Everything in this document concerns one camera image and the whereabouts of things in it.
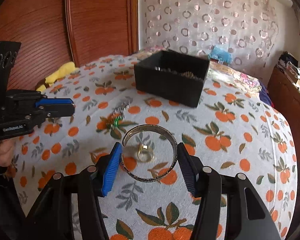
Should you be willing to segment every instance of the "bracelet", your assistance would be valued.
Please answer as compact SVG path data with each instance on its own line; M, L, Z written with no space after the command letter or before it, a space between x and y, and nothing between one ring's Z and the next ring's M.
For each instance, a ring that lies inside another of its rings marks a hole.
M126 166L124 165L124 161L123 161L123 156L121 154L120 156L120 162L124 168L124 170L129 174L129 176L133 177L135 180L141 181L141 182L154 182L154 181L158 181L162 178L164 178L165 176L167 176L167 174L172 171L172 169L174 168L174 166L177 163L178 160L178 152L177 152L177 141L174 138L174 136L165 128L158 126L158 125L152 125L152 124L143 124L143 125L138 125L134 128L132 128L131 130L129 130L123 137L122 139L122 145L126 146L127 142L129 141L129 139L140 132L144 132L144 131L150 131L150 132L155 132L158 133L162 136L164 136L165 138L167 138L167 140L170 142L171 146L172 146L172 150L173 150L173 161L172 164L170 166L170 168L162 175L155 177L155 178L151 178L151 179L145 179L145 178L140 178L134 174L132 174L130 171L128 171L128 169L126 168Z

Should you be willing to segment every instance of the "gold ring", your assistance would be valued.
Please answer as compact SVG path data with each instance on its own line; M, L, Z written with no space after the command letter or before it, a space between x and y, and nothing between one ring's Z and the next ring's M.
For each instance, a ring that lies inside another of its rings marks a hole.
M147 155L150 155L150 158L147 158L145 161L144 160L141 160L140 159L140 154L147 154ZM153 160L154 158L154 153L153 153L153 150L148 147L147 145L143 145L143 144L140 144L139 145L139 150L137 152L137 156L138 156L138 159L139 161L143 162L143 163L148 163L150 161Z

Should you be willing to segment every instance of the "silver screw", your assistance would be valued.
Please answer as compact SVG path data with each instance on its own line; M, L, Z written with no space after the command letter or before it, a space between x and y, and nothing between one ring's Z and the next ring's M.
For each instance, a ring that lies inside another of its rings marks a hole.
M88 172L95 172L97 170L97 168L95 166L89 166L87 171Z
M239 173L238 174L238 178L242 179L242 180L245 180L246 179L246 175L244 175L243 173Z
M212 171L212 169L211 169L209 166L203 167L202 170L203 170L205 173L210 173L210 172Z
M61 178L61 173L55 173L53 175L53 179L60 179Z

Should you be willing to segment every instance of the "black box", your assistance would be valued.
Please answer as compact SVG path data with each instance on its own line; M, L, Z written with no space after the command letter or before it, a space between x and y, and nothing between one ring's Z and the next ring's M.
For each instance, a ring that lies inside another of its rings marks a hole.
M207 77L210 61L162 50L134 65L137 90L163 97L190 107L197 107ZM178 73L192 72L196 77L189 78Z

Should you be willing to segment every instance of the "floral tablecloth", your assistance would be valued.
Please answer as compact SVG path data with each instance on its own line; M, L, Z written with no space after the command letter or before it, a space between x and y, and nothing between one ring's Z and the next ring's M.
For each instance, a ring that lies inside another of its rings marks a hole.
M235 82L217 79L221 74L215 70L209 71L196 109L137 91L133 71L137 61L136 56L103 57L45 91L49 97L72 98L76 110L72 117L47 119L34 133L18 140L6 176L14 177L25 214L55 172L79 173L109 154L126 130L147 123L168 129L178 142L185 143L189 154L220 174L244 172L284 239L297 190L295 148L285 118ZM107 130L104 118L123 101L130 103L125 119L117 129ZM160 147L165 143L164 138L147 134L136 138L145 144L149 140ZM152 147L156 155L149 168L140 166L133 155L125 155L127 168L144 177L164 173L169 160L161 159L157 146ZM111 240L189 239L200 202L187 192L178 164L153 183L135 181L120 168L112 191L99 201ZM226 206L223 195L218 239L225 235ZM75 195L73 223L75 237L80 239Z

